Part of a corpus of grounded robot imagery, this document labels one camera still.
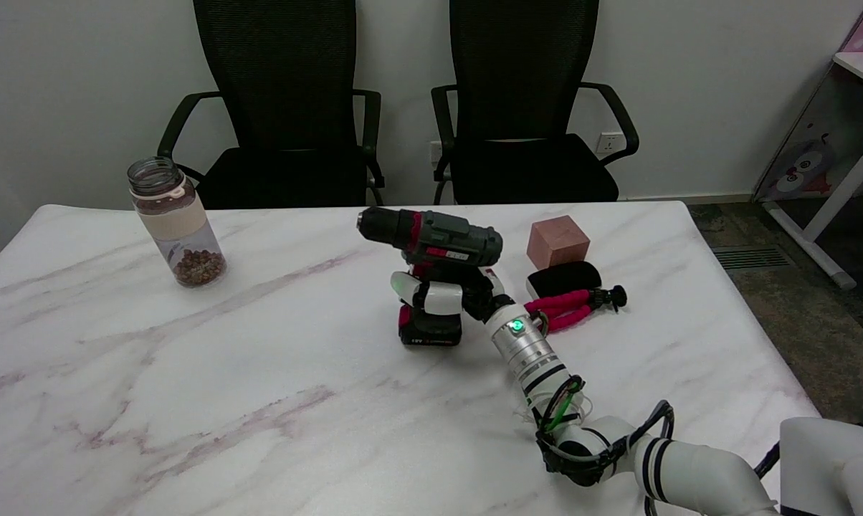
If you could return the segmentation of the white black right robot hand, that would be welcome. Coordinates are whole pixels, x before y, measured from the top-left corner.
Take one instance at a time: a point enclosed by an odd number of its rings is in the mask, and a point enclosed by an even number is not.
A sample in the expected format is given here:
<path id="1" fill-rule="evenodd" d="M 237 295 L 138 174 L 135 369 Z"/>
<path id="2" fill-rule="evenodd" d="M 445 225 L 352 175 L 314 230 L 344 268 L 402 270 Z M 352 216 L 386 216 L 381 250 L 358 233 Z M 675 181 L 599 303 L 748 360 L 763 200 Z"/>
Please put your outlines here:
<path id="1" fill-rule="evenodd" d="M 487 267 L 432 268 L 439 279 L 418 277 L 413 271 L 395 272 L 390 287 L 398 296 L 400 327 L 415 320 L 419 313 L 451 317 L 467 313 L 472 319 L 487 322 L 501 307 L 514 305 L 500 278 Z"/>

